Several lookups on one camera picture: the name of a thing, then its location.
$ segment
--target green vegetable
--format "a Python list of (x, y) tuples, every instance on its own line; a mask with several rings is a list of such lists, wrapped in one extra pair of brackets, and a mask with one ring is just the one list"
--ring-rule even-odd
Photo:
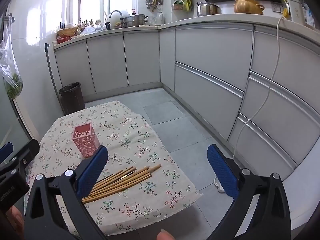
[(12, 87), (7, 81), (5, 82), (5, 85), (9, 98), (15, 99), (18, 95), (20, 95), (23, 88), (23, 83), (17, 74), (13, 74), (12, 78), (13, 82), (16, 84), (15, 87)]

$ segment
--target gray floor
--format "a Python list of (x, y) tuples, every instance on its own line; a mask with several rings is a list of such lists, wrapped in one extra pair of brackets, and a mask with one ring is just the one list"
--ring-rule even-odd
[(220, 141), (187, 109), (164, 89), (144, 90), (97, 100), (86, 107), (118, 100), (132, 111), (141, 114), (151, 124), (177, 165), (203, 194), (191, 207), (151, 226), (112, 236), (114, 240), (151, 240), (163, 228), (176, 240), (202, 240), (219, 224), (232, 198), (220, 194), (213, 184), (215, 174), (208, 163), (206, 151), (216, 143), (230, 157)]

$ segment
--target stainless steel pot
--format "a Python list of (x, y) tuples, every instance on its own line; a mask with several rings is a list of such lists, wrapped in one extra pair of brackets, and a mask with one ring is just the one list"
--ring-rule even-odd
[(138, 27), (139, 25), (145, 25), (148, 20), (145, 20), (147, 16), (144, 14), (132, 15), (124, 18), (125, 27)]
[(206, 15), (214, 15), (214, 14), (221, 14), (220, 7), (212, 4), (212, 3), (203, 3), (201, 2), (198, 4), (197, 8), (197, 15), (199, 16), (206, 16)]

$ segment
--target white cabinet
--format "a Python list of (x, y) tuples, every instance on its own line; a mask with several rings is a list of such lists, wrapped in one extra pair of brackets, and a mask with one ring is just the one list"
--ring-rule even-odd
[(177, 28), (176, 61), (240, 88), (248, 78), (252, 25), (202, 24)]
[(124, 34), (124, 49), (129, 86), (159, 82), (159, 33)]
[(175, 40), (174, 30), (160, 31), (161, 82), (174, 92)]
[(55, 55), (62, 86), (80, 82), (83, 96), (94, 95), (87, 43), (62, 47), (55, 51)]
[(87, 41), (93, 83), (97, 93), (128, 86), (123, 35)]
[[(255, 32), (252, 70), (271, 78), (278, 54), (277, 39), (275, 35), (263, 33), (272, 33), (271, 28), (257, 26), (256, 29), (258, 31)], [(274, 81), (295, 93), (320, 113), (320, 48), (294, 34), (281, 34), (296, 42), (279, 39), (280, 59)]]
[[(251, 73), (240, 112), (250, 118), (268, 94), (270, 80)], [(252, 120), (300, 164), (320, 135), (320, 115), (303, 100), (273, 84), (269, 98)]]
[(220, 79), (176, 63), (176, 94), (228, 139), (243, 92)]
[[(228, 140), (233, 147), (236, 145), (240, 129), (247, 120), (241, 114), (238, 116)], [(252, 122), (244, 127), (237, 145), (237, 152), (260, 176), (269, 177), (276, 172), (284, 180), (296, 167), (284, 150)]]

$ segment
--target table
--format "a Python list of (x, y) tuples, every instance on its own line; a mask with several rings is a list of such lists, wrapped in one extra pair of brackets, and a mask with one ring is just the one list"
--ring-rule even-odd
[[(27, 183), (35, 176), (60, 176), (82, 161), (71, 141), (75, 126), (92, 122), (109, 158), (99, 179), (135, 166), (162, 167), (152, 177), (123, 192), (85, 204), (102, 232), (115, 235), (163, 220), (192, 205), (200, 194), (172, 160), (158, 135), (144, 118), (119, 101), (81, 110), (57, 119), (40, 142), (40, 152), (30, 165)], [(25, 196), (25, 207), (30, 191)], [(71, 233), (77, 234), (62, 197), (57, 196), (63, 218)]]

